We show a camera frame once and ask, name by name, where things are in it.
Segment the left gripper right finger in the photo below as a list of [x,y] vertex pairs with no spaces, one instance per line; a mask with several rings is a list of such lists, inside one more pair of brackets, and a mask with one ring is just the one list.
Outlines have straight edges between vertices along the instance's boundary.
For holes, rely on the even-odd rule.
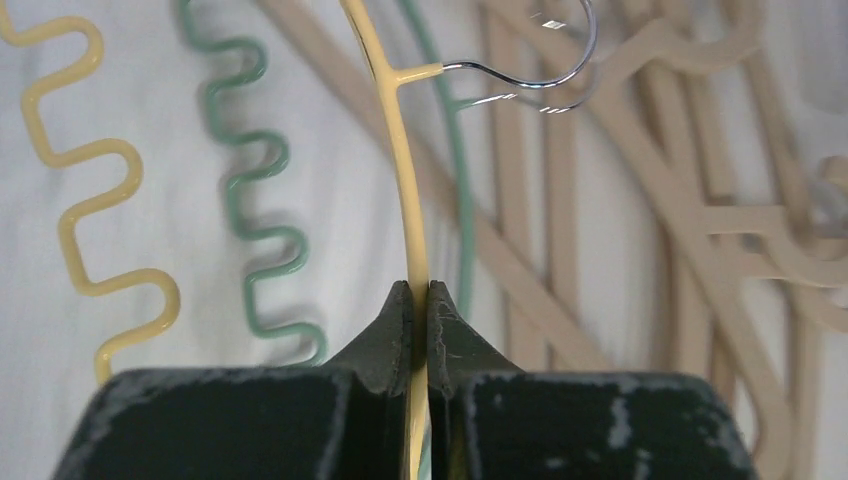
[[430,284],[427,355],[436,479],[753,479],[728,408],[678,373],[528,372]]

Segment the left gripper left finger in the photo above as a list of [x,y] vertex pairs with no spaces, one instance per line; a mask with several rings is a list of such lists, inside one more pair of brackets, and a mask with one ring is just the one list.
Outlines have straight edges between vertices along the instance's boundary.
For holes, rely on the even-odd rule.
[[150,368],[90,400],[57,479],[406,479],[413,301],[314,367]]

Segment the yellow wire hanger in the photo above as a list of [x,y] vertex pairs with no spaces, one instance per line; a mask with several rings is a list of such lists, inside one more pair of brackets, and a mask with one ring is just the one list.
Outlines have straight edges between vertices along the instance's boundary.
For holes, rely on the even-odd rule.
[[[412,389],[412,397],[404,405],[404,412],[408,417],[404,422],[403,456],[400,471],[396,476],[399,479],[415,479],[422,463],[425,428],[429,422],[428,395],[424,386],[427,368],[423,358],[423,341],[424,302],[429,292],[430,277],[416,172],[397,91],[402,85],[458,69],[477,70],[519,89],[556,88],[571,81],[589,64],[596,49],[599,26],[592,3],[582,2],[581,7],[586,15],[588,34],[586,46],[579,61],[557,77],[530,81],[507,75],[471,60],[430,63],[396,69],[390,65],[385,55],[365,4],[361,1],[344,1],[341,6],[375,81],[379,105],[388,131],[400,199],[407,276],[411,282],[414,316],[412,357],[406,362],[412,369],[412,376],[406,383]],[[151,268],[131,270],[98,282],[92,281],[85,270],[75,234],[77,223],[86,216],[112,208],[132,197],[142,182],[143,163],[133,145],[115,138],[98,139],[65,152],[54,151],[39,113],[39,103],[45,95],[77,83],[96,71],[104,55],[103,37],[92,22],[79,16],[59,17],[27,30],[18,31],[8,11],[1,12],[1,37],[13,46],[31,46],[71,33],[79,33],[87,40],[87,47],[82,56],[70,65],[37,79],[22,94],[21,113],[31,144],[40,160],[50,168],[65,168],[100,156],[115,154],[125,161],[127,173],[125,179],[114,188],[73,205],[61,215],[58,224],[59,244],[70,280],[77,291],[86,296],[102,296],[142,284],[151,284],[156,286],[164,297],[162,312],[155,319],[111,337],[96,350],[95,376],[100,384],[105,384],[113,376],[111,365],[113,355],[120,350],[148,341],[170,328],[179,314],[181,303],[179,289],[174,279],[162,270]]]

